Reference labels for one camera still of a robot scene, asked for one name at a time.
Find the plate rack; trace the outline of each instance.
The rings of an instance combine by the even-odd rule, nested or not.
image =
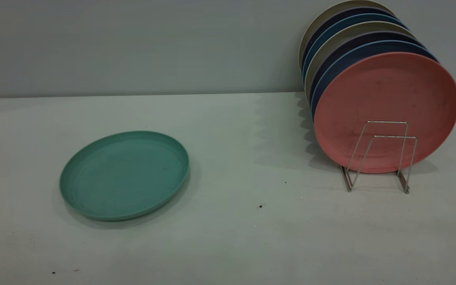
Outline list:
[[[362,159],[362,163],[358,167],[358,170],[356,172],[355,178],[351,180],[351,176],[349,173],[349,169],[351,167],[351,163],[353,162],[353,157],[355,157],[355,153],[358,149],[358,145],[360,144],[360,140],[362,140],[363,133],[365,132],[365,128],[367,127],[368,124],[402,124],[406,126],[406,130],[404,132],[404,135],[373,135],[372,138],[369,141],[369,145],[367,146],[367,150],[365,151]],[[402,188],[404,190],[404,193],[409,194],[409,176],[411,175],[411,167],[413,165],[413,160],[414,160],[414,152],[416,151],[416,144],[418,143],[417,137],[410,137],[407,135],[407,130],[409,128],[409,124],[407,122],[397,122],[397,121],[367,121],[365,125],[362,128],[362,132],[360,133],[360,137],[358,138],[358,141],[355,146],[355,150],[353,150],[353,154],[351,155],[351,159],[348,163],[347,167],[340,166],[342,176],[344,177],[344,180],[346,182],[346,186],[348,188],[348,192],[351,192],[353,190],[353,187],[355,186],[355,182],[358,178],[358,175],[360,174],[360,170],[362,170],[362,166],[365,162],[365,159],[367,158],[367,153],[369,153],[369,150],[371,150],[372,143],[374,139],[403,139],[402,142],[402,150],[400,152],[400,161],[399,161],[399,168],[396,171],[396,175],[399,178],[400,183],[402,184]],[[413,154],[411,155],[411,164],[409,165],[409,170],[407,171],[407,178],[404,178],[404,174],[402,173],[402,159],[404,157],[404,148],[406,144],[406,139],[413,139],[414,140],[414,146],[413,146]]]

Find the plate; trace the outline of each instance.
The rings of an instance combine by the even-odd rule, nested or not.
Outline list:
[[[318,38],[316,38],[316,40],[311,45],[311,47],[309,47],[307,55],[304,59],[304,68],[302,69],[302,80],[305,82],[306,72],[309,67],[309,63],[311,62],[311,59],[316,54],[318,49],[329,38],[331,38],[331,36],[337,34],[339,31],[341,31],[347,27],[350,27],[352,25],[355,25],[358,23],[363,23],[363,22],[369,22],[369,21],[389,22],[389,23],[399,25],[403,28],[406,28],[406,26],[401,21],[397,20],[396,18],[387,16],[387,15],[376,14],[376,13],[358,14],[358,15],[353,15],[353,16],[349,16],[345,19],[342,19],[342,20],[334,23],[333,25],[331,25],[324,32],[322,32],[321,35],[318,36]]]
[[[443,66],[414,53],[391,52],[365,58],[328,85],[315,113],[315,135],[323,151],[347,166],[366,121],[405,121],[418,138],[414,163],[432,154],[456,121],[456,84]],[[351,169],[358,169],[373,135],[404,135],[397,124],[370,124]],[[364,173],[398,169],[403,139],[375,139]],[[402,168],[410,166],[413,139],[406,140]]]
[[[409,42],[404,42],[403,40],[379,40],[352,49],[335,60],[323,74],[318,74],[320,79],[313,89],[313,94],[310,99],[313,119],[321,95],[337,75],[357,61],[369,56],[387,52],[409,52],[421,54],[435,60],[435,57],[425,48]]]
[[[324,23],[326,22],[329,18],[334,16],[337,13],[340,13],[341,11],[355,8],[355,7],[373,7],[373,8],[379,8],[382,10],[385,10],[391,14],[393,14],[388,8],[385,6],[368,1],[368,0],[350,0],[350,1],[345,1],[341,2],[337,5],[334,5],[325,11],[323,11],[318,17],[314,19],[314,21],[309,25],[309,27],[306,29],[304,32],[304,35],[302,36],[302,40],[300,42],[300,46],[298,49],[298,66],[300,67],[300,70],[302,71],[302,58],[304,57],[304,50],[306,50],[306,45],[311,36],[314,34],[314,32]]]
[[[188,174],[188,153],[162,133],[123,132],[82,148],[60,178],[65,201],[96,220],[128,220],[169,201]]]
[[[314,75],[326,57],[331,54],[332,51],[340,47],[340,45],[344,44],[355,36],[360,36],[361,34],[375,31],[395,31],[402,34],[407,34],[408,36],[412,36],[414,38],[413,34],[411,34],[411,32],[407,29],[393,23],[381,21],[371,21],[355,24],[331,36],[331,38],[329,38],[318,49],[316,54],[313,56],[311,63],[309,63],[306,72],[306,82],[304,84],[307,103],[310,104],[309,97],[311,95],[311,83],[313,81]]]
[[[418,45],[425,49],[425,47],[416,38],[413,38],[412,36],[408,36],[407,34],[401,34],[398,32],[379,31],[379,32],[371,32],[371,33],[367,33],[367,34],[362,34],[360,36],[356,36],[353,39],[348,40],[347,42],[342,44],[340,47],[338,47],[334,51],[332,51],[331,54],[329,54],[324,59],[324,61],[320,64],[320,67],[318,68],[316,73],[312,76],[313,81],[311,82],[311,86],[309,87],[309,90],[315,89],[315,87],[317,86],[317,83],[319,82],[319,79],[326,72],[328,67],[330,67],[333,63],[335,63],[335,61],[337,59],[339,59],[341,56],[343,56],[344,54],[347,54],[349,51],[351,51],[353,49],[356,49],[357,47],[360,47],[365,44],[373,43],[373,42],[378,42],[380,40],[400,40],[403,42],[408,42],[408,43]],[[429,54],[427,56],[436,60],[436,58],[434,58],[434,56],[432,54]]]

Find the stack of plates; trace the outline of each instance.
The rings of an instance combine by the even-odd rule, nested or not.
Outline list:
[[[347,166],[366,121],[403,121],[418,138],[413,163],[434,152],[456,121],[456,83],[385,6],[351,0],[321,13],[298,52],[305,95],[323,151]],[[400,124],[368,125],[351,169],[358,169],[374,135],[404,135]],[[411,164],[406,140],[402,167]],[[402,140],[378,139],[362,172],[398,169]]]

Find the navy blue plate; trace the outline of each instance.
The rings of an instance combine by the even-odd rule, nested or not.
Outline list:
[[[306,54],[315,42],[315,40],[324,32],[326,29],[331,27],[333,24],[337,23],[340,20],[343,20],[345,18],[348,18],[353,15],[358,15],[358,14],[367,14],[367,13],[375,13],[375,14],[382,14],[382,15],[387,15],[390,17],[395,17],[393,14],[391,14],[388,11],[385,11],[383,9],[379,8],[371,8],[371,7],[356,7],[356,8],[351,8],[351,9],[346,9],[344,11],[341,11],[340,13],[337,13],[333,15],[331,18],[329,18],[327,21],[325,21],[309,38],[309,41],[306,44],[306,47],[304,48],[304,54],[302,54],[302,61],[300,63],[300,68],[304,68],[304,60],[306,59]]]
[[[311,114],[313,116],[313,121],[316,106],[318,105],[321,95],[337,75],[364,58],[387,52],[409,52],[420,54],[437,61],[436,58],[425,48],[409,42],[404,42],[403,40],[379,40],[377,42],[357,47],[335,60],[335,62],[328,67],[319,79],[318,85],[314,88],[313,95],[311,97]]]
[[[309,102],[311,101],[311,96],[313,95],[313,90],[316,87],[319,79],[321,76],[324,74],[324,72],[330,67],[335,60],[339,59],[341,56],[346,54],[347,52],[356,49],[359,46],[372,43],[372,42],[377,42],[379,40],[401,40],[403,42],[408,42],[412,43],[415,45],[419,45],[423,48],[425,48],[416,38],[413,38],[412,36],[408,36],[407,34],[402,34],[399,32],[395,31],[375,31],[375,32],[368,32],[366,34],[361,34],[360,36],[357,36],[355,38],[352,38],[351,40],[348,40],[344,44],[340,45],[340,47],[336,48],[334,51],[329,54],[325,60],[321,63],[320,67],[316,71],[316,73],[313,76],[313,81],[311,83],[311,93],[308,94],[309,96]]]
[[[363,23],[363,22],[371,22],[371,21],[383,21],[383,22],[394,23],[396,25],[403,27],[404,29],[408,29],[401,21],[397,20],[394,17],[390,17],[387,15],[381,15],[381,14],[375,14],[375,13],[358,14],[358,15],[350,16],[348,18],[340,20],[337,23],[333,24],[328,29],[326,29],[324,32],[322,32],[322,34],[315,40],[313,45],[311,45],[311,47],[309,48],[309,51],[307,52],[306,58],[304,60],[304,68],[302,69],[302,81],[304,81],[304,82],[306,81],[307,69],[308,69],[309,63],[311,63],[311,60],[313,59],[314,55],[319,50],[319,48],[322,46],[322,44],[324,44],[329,38],[331,38],[331,36],[337,34],[341,30],[343,30],[347,27],[350,27],[352,25],[355,25],[358,23]]]

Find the gray wall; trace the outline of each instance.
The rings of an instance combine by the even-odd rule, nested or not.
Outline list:
[[[302,90],[338,0],[0,0],[0,96]],[[456,1],[382,0],[456,79]]]

